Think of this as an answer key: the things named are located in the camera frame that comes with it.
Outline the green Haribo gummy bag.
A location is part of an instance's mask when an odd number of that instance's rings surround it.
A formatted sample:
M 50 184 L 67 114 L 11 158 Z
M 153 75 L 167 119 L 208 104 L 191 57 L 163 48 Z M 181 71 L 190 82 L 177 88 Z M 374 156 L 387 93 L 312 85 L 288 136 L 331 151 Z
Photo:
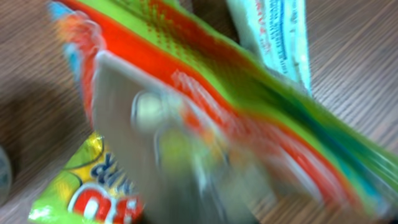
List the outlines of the green Haribo gummy bag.
M 397 156 L 178 1 L 50 1 L 93 128 L 35 223 L 365 223 Z

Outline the light blue tissue pack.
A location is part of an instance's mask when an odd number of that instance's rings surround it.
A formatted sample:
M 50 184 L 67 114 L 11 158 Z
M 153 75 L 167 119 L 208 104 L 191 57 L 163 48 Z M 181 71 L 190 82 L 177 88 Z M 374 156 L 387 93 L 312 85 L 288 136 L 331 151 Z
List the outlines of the light blue tissue pack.
M 311 95 L 305 0 L 227 0 L 239 36 L 283 82 Z

